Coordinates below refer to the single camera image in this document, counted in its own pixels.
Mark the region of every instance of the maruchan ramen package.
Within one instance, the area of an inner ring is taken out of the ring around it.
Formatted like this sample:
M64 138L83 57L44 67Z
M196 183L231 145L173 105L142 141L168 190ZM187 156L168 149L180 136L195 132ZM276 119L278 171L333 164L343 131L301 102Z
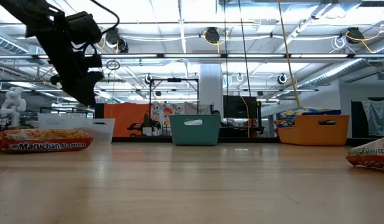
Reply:
M354 166L384 168L384 138L351 149L346 159Z
M92 138L81 130L22 129L0 132L0 152L67 152L86 149Z

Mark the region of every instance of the black monitor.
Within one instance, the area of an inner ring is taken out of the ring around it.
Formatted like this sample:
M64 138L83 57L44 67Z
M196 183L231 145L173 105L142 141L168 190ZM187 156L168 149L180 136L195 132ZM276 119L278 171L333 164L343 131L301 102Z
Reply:
M246 103L240 96L223 96L223 117L247 119L247 104L250 119L258 118L256 97L243 96L243 98Z

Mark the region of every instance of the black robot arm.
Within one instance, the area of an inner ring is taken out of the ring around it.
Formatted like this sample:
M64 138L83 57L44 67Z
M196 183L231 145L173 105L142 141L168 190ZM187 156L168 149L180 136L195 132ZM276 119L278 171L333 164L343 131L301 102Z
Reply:
M93 89L103 74L88 72L89 68L102 67L101 58L94 47L102 33L92 15L79 12L65 16L64 12L46 0L0 0L0 5L26 25L26 37L37 37L49 57L49 63L58 72L50 79L52 84L60 82L64 92L84 105L94 106ZM79 51L74 51L72 42L83 45L77 49ZM95 49L95 53L86 57L85 50L89 45Z

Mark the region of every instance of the teal plastic bin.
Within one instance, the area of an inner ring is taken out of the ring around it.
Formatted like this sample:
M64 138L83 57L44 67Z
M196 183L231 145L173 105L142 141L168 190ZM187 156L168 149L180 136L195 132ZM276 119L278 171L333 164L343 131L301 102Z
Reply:
M218 143L219 115L172 115L172 142L179 146L214 146Z

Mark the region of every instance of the white humanoid robot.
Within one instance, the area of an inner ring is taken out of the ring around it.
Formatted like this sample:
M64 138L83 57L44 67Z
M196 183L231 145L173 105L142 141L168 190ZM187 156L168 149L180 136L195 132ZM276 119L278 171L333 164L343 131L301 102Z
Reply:
M0 114L2 118L6 118L6 121L1 120L1 124L7 122L8 115L11 115L11 126L19 125L20 112L26 110L26 101L21 98L22 92L23 89L20 87L11 87L9 91L5 94L6 99L4 104L1 106ZM11 104L13 104L13 106L11 107L11 109L8 109L7 107Z

